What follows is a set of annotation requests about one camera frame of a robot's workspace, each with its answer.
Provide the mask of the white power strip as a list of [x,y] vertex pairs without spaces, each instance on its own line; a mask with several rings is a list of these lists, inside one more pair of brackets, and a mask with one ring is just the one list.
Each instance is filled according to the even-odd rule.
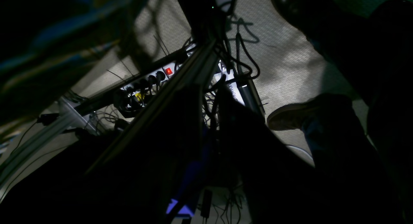
[[114,96],[114,108],[124,118],[135,117],[180,70],[184,62],[192,55],[195,46],[195,43],[185,45],[183,48],[185,56],[162,64],[160,68],[120,88]]

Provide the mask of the black leather shoe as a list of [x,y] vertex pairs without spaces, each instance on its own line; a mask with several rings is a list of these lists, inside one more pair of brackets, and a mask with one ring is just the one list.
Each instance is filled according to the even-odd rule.
[[352,100],[342,94],[321,94],[302,103],[284,105],[267,117],[271,130],[284,131],[304,128],[315,117],[333,117],[339,110],[349,108]]

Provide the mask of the dark trouser leg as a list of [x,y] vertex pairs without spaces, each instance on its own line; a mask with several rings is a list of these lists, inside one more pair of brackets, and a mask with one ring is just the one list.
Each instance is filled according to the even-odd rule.
[[302,132],[316,169],[333,180],[337,220],[345,224],[403,224],[398,196],[354,113],[311,115]]

